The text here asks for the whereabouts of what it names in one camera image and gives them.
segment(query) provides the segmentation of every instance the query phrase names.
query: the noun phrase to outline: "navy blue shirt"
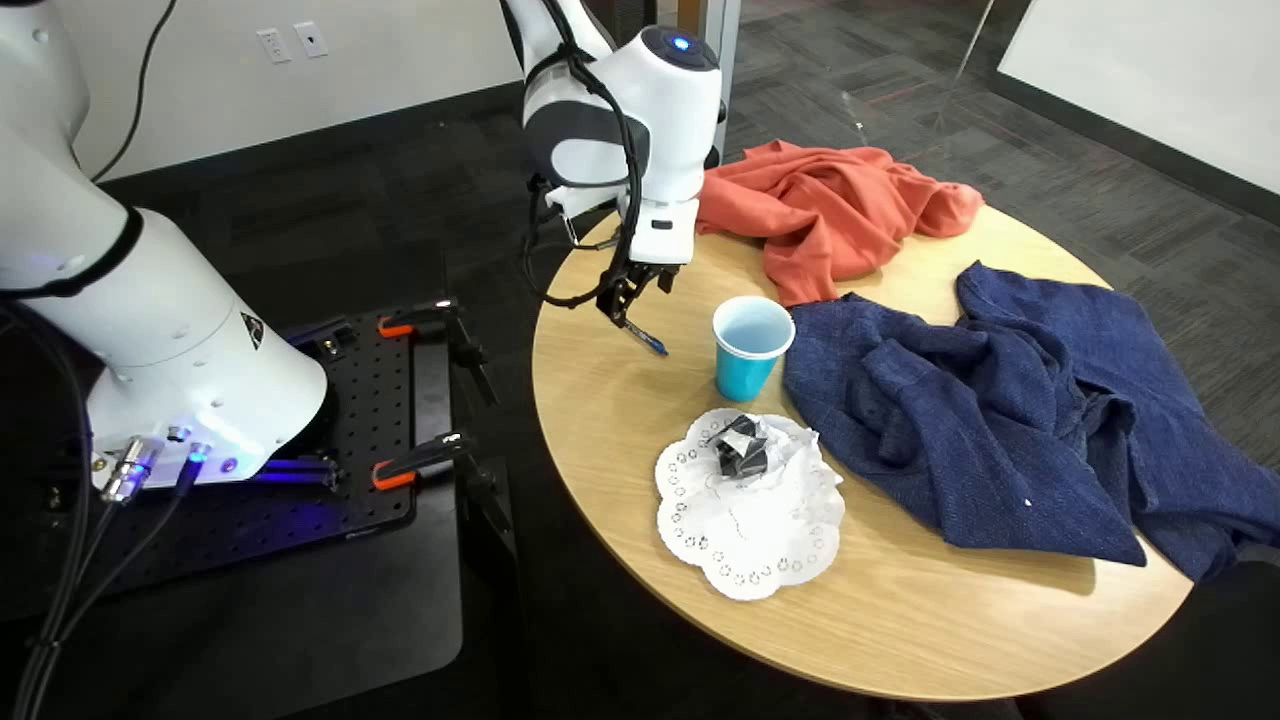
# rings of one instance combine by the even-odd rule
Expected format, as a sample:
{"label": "navy blue shirt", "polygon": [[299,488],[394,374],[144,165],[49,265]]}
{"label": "navy blue shirt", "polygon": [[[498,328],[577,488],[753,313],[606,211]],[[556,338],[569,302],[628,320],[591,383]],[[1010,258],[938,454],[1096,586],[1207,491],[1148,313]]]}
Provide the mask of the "navy blue shirt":
{"label": "navy blue shirt", "polygon": [[1183,575],[1280,544],[1280,479],[1220,440],[1107,287],[972,265],[953,328],[862,297],[794,308],[784,393],[833,457],[961,547],[1039,547]]}

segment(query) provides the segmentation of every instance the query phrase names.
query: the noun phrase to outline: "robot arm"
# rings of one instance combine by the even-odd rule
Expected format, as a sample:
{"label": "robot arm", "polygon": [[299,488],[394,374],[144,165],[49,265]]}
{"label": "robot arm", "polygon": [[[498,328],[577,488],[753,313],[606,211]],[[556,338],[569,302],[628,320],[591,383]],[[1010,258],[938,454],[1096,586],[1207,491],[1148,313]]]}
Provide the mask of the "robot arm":
{"label": "robot arm", "polygon": [[51,3],[0,3],[0,302],[104,362],[89,393],[110,497],[248,479],[320,413],[324,370],[283,346],[160,211],[71,159],[89,112]]}
{"label": "robot arm", "polygon": [[[694,261],[715,142],[715,58],[674,29],[612,50],[581,0],[506,0],[544,200],[569,221],[622,203],[589,302],[622,326]],[[93,486],[248,479],[312,426],[327,376],[283,346],[160,211],[126,210],[71,159],[89,92],[56,10],[0,0],[0,302],[104,362],[89,393]]]}
{"label": "robot arm", "polygon": [[617,258],[589,297],[631,328],[628,305],[647,279],[674,287],[698,249],[719,120],[715,54],[660,26],[612,50],[581,0],[506,0],[506,17],[525,67],[537,189],[565,221],[622,210]]}

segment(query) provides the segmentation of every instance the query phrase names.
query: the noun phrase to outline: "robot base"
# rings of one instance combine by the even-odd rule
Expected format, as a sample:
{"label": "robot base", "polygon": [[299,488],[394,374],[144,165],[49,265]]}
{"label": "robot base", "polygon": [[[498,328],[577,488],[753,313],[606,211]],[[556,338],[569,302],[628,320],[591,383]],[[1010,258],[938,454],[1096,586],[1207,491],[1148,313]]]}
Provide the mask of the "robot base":
{"label": "robot base", "polygon": [[[412,522],[412,488],[375,491],[374,463],[399,457],[415,435],[451,429],[448,406],[448,346],[379,339],[375,316],[327,320],[342,346],[320,339],[316,353],[327,374],[327,406],[316,426],[279,457],[308,463],[316,454],[335,460],[335,475],[261,475],[248,486],[192,488],[156,544],[115,580],[114,592],[132,592],[243,559],[265,559],[312,544],[359,540]],[[137,536],[152,529],[169,491],[144,491],[115,514],[114,536],[96,568],[114,568]],[[49,610],[56,586],[69,514],[41,514],[41,533],[25,547],[4,547],[4,568],[32,575],[7,590],[0,622]]]}

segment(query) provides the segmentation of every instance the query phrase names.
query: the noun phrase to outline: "orange cloth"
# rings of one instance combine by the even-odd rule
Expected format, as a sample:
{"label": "orange cloth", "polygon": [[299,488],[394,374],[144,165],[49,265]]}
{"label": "orange cloth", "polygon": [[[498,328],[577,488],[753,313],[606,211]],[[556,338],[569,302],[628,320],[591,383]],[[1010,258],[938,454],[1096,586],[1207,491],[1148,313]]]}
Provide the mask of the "orange cloth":
{"label": "orange cloth", "polygon": [[755,146],[703,182],[700,228],[765,240],[784,305],[836,302],[836,279],[877,272],[903,235],[961,235],[983,198],[886,148]]}

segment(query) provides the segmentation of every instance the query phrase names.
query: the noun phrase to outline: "white doily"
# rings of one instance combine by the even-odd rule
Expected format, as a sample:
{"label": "white doily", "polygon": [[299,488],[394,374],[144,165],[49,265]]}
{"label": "white doily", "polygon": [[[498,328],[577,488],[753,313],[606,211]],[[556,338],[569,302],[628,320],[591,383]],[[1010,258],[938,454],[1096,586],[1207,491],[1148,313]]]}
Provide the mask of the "white doily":
{"label": "white doily", "polygon": [[683,565],[731,600],[765,600],[784,586],[810,586],[840,552],[845,497],[825,463],[817,432],[790,418],[753,418],[768,474],[719,475],[715,435],[738,408],[703,413],[683,440],[655,460],[655,533]]}

